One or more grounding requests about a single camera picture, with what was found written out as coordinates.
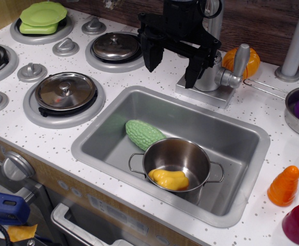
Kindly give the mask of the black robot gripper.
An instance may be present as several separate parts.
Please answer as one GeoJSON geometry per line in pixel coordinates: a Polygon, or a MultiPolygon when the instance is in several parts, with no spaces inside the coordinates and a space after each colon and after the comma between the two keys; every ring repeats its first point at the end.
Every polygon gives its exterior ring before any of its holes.
{"type": "Polygon", "coordinates": [[[217,13],[205,14],[207,1],[164,1],[162,14],[138,15],[141,27],[138,36],[144,63],[149,72],[161,63],[164,50],[189,59],[185,72],[185,88],[193,88],[204,71],[213,66],[214,56],[221,42],[203,27],[204,19],[212,19],[217,13]]]}

